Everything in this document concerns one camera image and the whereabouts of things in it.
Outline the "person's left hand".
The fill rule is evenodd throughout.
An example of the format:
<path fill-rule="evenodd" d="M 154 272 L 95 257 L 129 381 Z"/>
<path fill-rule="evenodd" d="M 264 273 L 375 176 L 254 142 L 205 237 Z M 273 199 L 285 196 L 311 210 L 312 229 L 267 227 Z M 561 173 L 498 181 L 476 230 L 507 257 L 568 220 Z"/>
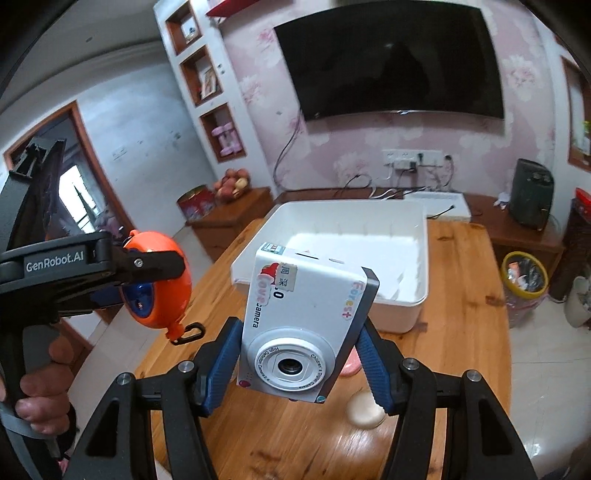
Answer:
<path fill-rule="evenodd" d="M 74 376 L 69 364 L 73 348 L 68 339 L 59 335 L 48 347 L 51 362 L 25 375 L 20 387 L 25 395 L 15 404 L 16 414 L 39 434 L 59 437 L 70 431 L 68 390 Z"/>

